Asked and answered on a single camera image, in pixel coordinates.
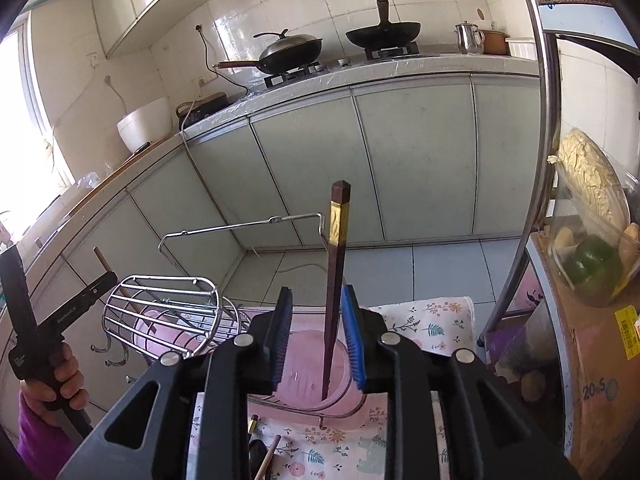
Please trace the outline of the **purple sleeve forearm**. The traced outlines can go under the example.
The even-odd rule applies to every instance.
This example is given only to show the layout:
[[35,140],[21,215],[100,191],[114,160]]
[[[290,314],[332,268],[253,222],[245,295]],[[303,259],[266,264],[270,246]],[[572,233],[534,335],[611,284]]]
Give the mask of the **purple sleeve forearm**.
[[20,394],[20,438],[17,452],[39,480],[54,480],[76,450],[76,444],[58,427],[35,414]]

